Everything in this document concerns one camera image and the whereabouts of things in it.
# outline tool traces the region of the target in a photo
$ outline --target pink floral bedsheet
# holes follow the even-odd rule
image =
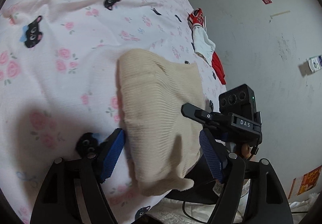
[[[218,111],[225,91],[194,54],[188,0],[7,0],[0,14],[0,187],[27,224],[57,157],[78,158],[85,132],[104,139],[122,124],[117,59],[132,48],[177,63],[197,62]],[[102,185],[121,223],[163,196],[138,193],[128,147]]]

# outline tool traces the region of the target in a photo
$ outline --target red sticker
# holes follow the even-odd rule
[[[272,1],[271,0],[262,0],[263,1],[263,3],[265,3],[265,4],[270,4],[270,3],[272,3]]]

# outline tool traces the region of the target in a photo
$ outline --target towel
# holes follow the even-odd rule
[[[194,40],[194,52],[198,55],[202,55],[211,66],[211,60],[216,45],[208,38],[205,29],[201,26],[193,27],[192,37]]]
[[[157,196],[194,185],[184,179],[200,157],[202,125],[181,114],[204,106],[197,64],[172,63],[142,49],[120,57],[124,121],[140,193]]]

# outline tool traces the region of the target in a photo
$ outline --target white wall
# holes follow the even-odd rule
[[[295,177],[322,164],[322,71],[302,77],[298,67],[322,54],[321,6],[317,0],[189,1],[207,17],[227,89],[246,83],[254,90],[263,121],[257,158],[270,160],[288,194]],[[322,177],[296,199],[321,187]]]

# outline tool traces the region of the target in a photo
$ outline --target black cable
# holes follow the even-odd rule
[[[260,142],[260,138],[258,137],[258,138],[257,138],[257,142],[256,142],[255,147],[252,147],[251,155],[250,155],[250,156],[249,156],[249,158],[247,159],[248,161],[250,161],[250,160],[251,160],[251,158],[254,156],[254,154],[256,154],[256,153],[257,153],[259,142]]]
[[[207,185],[207,184],[209,184],[209,183],[211,183],[211,182],[215,182],[215,181],[216,181],[216,180],[211,180],[211,181],[208,181],[208,182],[203,182],[203,183],[201,183],[201,184],[199,184],[199,185],[197,185],[197,186],[195,186],[195,187],[191,188],[191,191],[186,195],[186,199],[187,199],[187,198],[188,198],[188,196],[191,194],[191,192],[192,192],[192,191],[194,191],[195,189],[197,189],[198,187],[203,186],[203,185]],[[201,220],[197,220],[197,219],[195,219],[194,217],[190,216],[190,215],[186,212],[186,210],[185,210],[185,205],[186,205],[186,201],[183,201],[183,203],[182,203],[182,211],[183,211],[183,213],[184,213],[188,218],[190,218],[190,219],[192,219],[192,220],[194,220],[194,221],[197,221],[197,222],[199,222],[199,223],[207,224],[207,222],[204,222],[204,221],[201,221]]]
[[[184,213],[188,218],[190,218],[190,219],[192,219],[192,220],[194,220],[194,221],[197,221],[197,222],[199,222],[199,223],[207,224],[207,222],[204,222],[204,221],[201,221],[201,220],[197,220],[197,219],[195,219],[194,217],[192,217],[192,216],[188,215],[188,213],[187,213],[187,212],[186,212],[186,210],[185,210],[185,205],[186,205],[186,202],[184,201],[184,202],[182,203],[182,211],[183,211],[183,213]]]
[[[303,214],[303,213],[308,213],[308,212],[292,212],[292,214]]]

